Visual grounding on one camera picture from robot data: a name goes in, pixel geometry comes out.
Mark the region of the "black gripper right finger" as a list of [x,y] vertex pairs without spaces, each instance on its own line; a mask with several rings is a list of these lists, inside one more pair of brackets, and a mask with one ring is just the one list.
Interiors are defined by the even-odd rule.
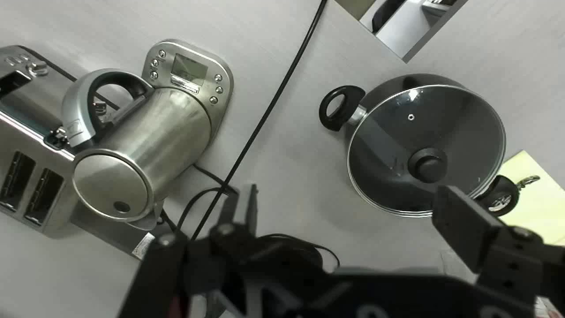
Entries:
[[476,288],[517,302],[526,311],[538,298],[565,311],[563,245],[547,244],[524,226],[505,224],[454,185],[438,189],[432,224],[476,275]]

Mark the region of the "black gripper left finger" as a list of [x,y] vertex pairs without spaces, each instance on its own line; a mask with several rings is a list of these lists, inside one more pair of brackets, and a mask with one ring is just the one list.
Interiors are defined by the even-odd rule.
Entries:
[[228,194],[217,224],[203,238],[180,231],[153,238],[137,266],[118,318],[185,318],[194,295],[219,291],[228,277],[220,238],[258,228],[258,185],[247,183]]

